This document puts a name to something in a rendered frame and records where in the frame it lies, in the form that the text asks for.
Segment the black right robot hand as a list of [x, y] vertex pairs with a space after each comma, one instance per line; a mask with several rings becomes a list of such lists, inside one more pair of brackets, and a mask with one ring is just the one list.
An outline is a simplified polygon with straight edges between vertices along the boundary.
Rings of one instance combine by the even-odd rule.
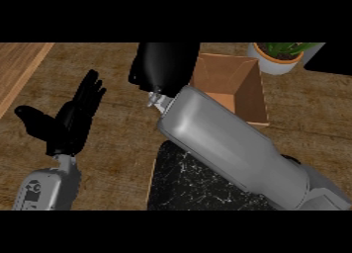
[[197, 42], [140, 42], [128, 82], [172, 98], [190, 80], [197, 51]]

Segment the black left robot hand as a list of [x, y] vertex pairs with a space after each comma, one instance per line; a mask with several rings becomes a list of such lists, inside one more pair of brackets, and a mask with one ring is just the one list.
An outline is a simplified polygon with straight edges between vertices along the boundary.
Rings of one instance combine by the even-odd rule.
[[14, 109], [27, 135], [46, 145], [46, 156], [58, 154], [73, 156], [82, 150], [104, 92], [98, 73], [89, 69], [79, 82], [73, 97], [61, 105], [54, 117], [26, 105]]

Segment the brown cardboard box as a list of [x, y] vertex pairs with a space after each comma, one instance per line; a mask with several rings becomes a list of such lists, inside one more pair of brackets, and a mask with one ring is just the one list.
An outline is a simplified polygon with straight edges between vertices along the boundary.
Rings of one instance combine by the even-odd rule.
[[258, 59], [200, 53], [188, 85], [255, 128], [268, 126]]

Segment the black marble tray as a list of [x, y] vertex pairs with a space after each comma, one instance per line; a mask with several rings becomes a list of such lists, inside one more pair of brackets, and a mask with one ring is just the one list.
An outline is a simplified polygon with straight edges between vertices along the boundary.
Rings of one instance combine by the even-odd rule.
[[243, 192], [171, 141], [154, 160], [148, 211], [271, 211], [265, 198]]

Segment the light wooden board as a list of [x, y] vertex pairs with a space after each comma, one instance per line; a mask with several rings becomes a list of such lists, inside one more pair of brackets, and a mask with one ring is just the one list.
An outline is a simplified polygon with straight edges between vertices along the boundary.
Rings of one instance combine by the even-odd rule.
[[0, 42], [0, 120], [52, 45], [51, 42]]

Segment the white potted green plant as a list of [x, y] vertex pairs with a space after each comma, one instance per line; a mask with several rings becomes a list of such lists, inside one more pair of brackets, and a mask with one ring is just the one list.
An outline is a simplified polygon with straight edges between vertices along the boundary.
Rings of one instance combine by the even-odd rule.
[[323, 42], [250, 42], [246, 55], [258, 59], [262, 73], [283, 75], [299, 61], [308, 62], [323, 46]]

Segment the black appliance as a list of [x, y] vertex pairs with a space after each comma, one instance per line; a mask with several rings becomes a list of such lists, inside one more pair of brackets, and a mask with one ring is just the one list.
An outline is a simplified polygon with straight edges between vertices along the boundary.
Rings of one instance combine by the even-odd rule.
[[352, 43], [321, 42], [310, 48], [302, 53], [302, 68], [352, 76]]

